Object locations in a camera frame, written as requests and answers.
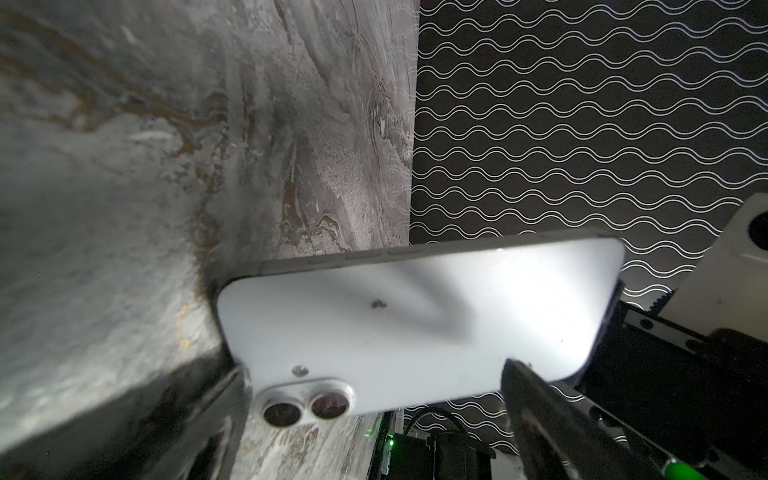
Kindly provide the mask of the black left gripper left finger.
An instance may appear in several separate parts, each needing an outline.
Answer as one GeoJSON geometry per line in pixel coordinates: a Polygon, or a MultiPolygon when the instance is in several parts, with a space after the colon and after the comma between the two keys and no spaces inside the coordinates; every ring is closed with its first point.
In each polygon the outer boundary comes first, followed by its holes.
{"type": "Polygon", "coordinates": [[[249,411],[249,380],[234,367],[189,413],[119,463],[121,479],[229,479],[249,411]]]}

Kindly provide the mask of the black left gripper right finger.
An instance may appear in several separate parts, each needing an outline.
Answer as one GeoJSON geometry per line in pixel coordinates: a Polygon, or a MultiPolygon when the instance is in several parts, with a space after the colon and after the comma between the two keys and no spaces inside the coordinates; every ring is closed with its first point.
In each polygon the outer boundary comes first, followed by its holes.
{"type": "Polygon", "coordinates": [[[650,462],[615,443],[524,363],[505,362],[501,392],[527,478],[567,479],[564,461],[581,479],[660,477],[650,462]]]}

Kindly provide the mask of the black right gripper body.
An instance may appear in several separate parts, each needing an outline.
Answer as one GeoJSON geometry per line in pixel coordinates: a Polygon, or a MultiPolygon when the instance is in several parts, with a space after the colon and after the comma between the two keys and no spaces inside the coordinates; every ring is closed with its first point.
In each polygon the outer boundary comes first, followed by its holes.
{"type": "Polygon", "coordinates": [[[719,328],[703,336],[616,303],[575,388],[642,452],[708,479],[767,476],[767,344],[719,328]]]}

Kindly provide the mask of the white smartphone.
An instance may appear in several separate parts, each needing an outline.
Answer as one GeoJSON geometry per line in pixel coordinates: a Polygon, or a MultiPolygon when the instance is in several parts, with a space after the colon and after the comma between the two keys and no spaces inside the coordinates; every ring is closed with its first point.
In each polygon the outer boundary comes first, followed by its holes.
{"type": "Polygon", "coordinates": [[[547,382],[587,363],[626,249],[570,229],[268,260],[217,293],[252,410],[290,428],[547,382]]]}

